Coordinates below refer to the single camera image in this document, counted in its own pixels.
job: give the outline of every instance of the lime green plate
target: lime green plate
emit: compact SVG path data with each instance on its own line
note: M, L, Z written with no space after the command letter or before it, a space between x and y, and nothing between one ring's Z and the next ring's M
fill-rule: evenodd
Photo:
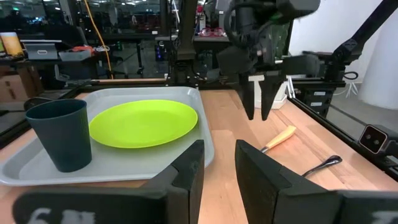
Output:
M141 100L109 108L90 122L90 136L119 148L157 146L182 137L195 127L197 112L171 100Z

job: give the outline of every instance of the sticker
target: sticker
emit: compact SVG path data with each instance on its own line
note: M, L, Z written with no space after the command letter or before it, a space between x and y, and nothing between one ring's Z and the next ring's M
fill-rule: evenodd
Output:
M313 95L314 96L325 96L326 92L314 92Z
M322 102L311 103L311 106L322 106Z

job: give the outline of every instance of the cardboard box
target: cardboard box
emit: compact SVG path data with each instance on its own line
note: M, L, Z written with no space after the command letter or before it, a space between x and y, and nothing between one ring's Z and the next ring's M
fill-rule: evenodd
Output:
M0 78L0 102L26 101L43 92L34 67L18 68L15 75L9 74Z

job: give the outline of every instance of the white wall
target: white wall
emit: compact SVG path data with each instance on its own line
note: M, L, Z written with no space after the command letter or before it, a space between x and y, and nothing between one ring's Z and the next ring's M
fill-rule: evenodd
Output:
M289 52L292 55L300 55L303 50L333 52L353 36L380 2L381 0L321 0L317 12L294 21ZM366 74L379 30L366 42L360 58L346 68L347 72L358 72L359 78L354 82L362 82Z

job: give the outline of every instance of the metal frame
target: metal frame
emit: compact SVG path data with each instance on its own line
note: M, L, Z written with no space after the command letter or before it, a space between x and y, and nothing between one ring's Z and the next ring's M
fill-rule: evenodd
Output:
M125 82L115 82L115 81L104 81L100 82L98 80L93 80L87 83L84 83L72 90L68 93L64 94L60 97L60 99L74 98L81 93L91 93L97 90L103 90L107 88L134 88L134 87L162 87L165 86L165 80L140 80L140 81L125 81ZM231 88L228 86L200 86L199 90L230 90ZM322 125L324 128L329 130L332 134L346 143L349 147L354 149L357 153L365 157L369 162L372 162L376 167L380 170L384 171L387 175L392 177L394 180L398 181L398 171L394 169L394 163L386 161L385 159L378 159L374 157L368 150L361 147L357 140L353 139L349 134L341 130L339 127L335 126L333 123L323 118L319 114L317 114L310 107L299 101L295 98L289 98L295 106L304 111L304 113L308 114L311 118L313 118L316 122ZM7 146L9 143L13 142L13 140L17 139L19 136L23 135L30 129L30 125L26 120L21 121L16 124L12 128L8 129L5 133L0 135L0 149Z

